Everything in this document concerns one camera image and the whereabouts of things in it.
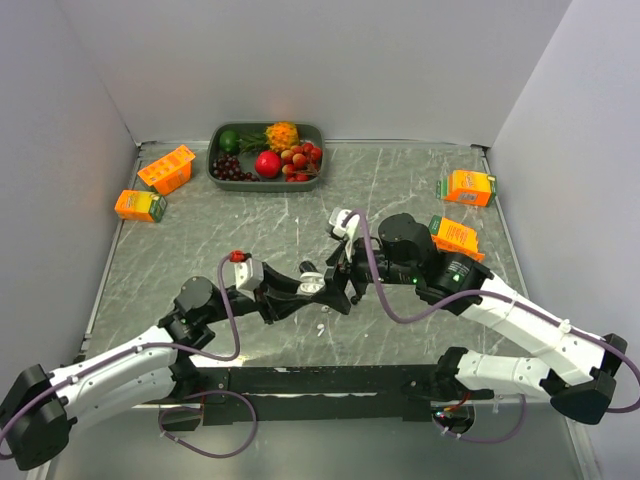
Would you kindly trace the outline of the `white earbud charging case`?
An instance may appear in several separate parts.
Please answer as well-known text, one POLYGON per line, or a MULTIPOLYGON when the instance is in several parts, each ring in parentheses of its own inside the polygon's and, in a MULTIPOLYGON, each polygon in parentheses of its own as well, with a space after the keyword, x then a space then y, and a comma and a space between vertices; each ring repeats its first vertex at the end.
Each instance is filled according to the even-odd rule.
POLYGON ((319 272, 304 272, 300 276, 297 294, 311 297, 322 291, 324 286, 325 281, 323 274, 319 272))

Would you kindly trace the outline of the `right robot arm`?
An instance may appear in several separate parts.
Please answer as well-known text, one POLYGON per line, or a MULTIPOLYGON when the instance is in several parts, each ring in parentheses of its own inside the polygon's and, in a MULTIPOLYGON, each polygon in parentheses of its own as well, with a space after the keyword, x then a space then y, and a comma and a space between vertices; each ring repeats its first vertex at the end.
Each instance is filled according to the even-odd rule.
POLYGON ((623 413, 612 400, 618 369, 631 363, 624 339, 581 330, 520 295, 472 257, 438 250, 430 229, 410 214, 386 218, 373 238, 362 210, 335 208, 327 231, 340 243, 337 273, 355 285, 374 286, 395 323, 448 311, 526 351, 524 357, 502 357, 450 348, 436 375, 444 396, 488 390, 545 399, 557 412, 586 425, 623 413))

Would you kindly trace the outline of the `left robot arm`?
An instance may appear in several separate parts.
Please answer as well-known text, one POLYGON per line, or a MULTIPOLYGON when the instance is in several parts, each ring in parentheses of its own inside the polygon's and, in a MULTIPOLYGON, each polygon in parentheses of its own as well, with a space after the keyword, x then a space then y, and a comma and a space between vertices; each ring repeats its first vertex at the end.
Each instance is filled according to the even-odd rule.
POLYGON ((188 279, 165 317, 107 352, 52 371, 23 370, 1 403, 1 441, 9 448, 2 460, 29 471, 61 453, 74 429, 148 401, 189 400, 198 387, 191 358, 214 339, 212 323, 229 321, 237 340, 240 316, 257 312, 272 323, 326 301, 328 282, 308 262, 298 279, 252 259, 235 264, 234 274, 230 287, 188 279))

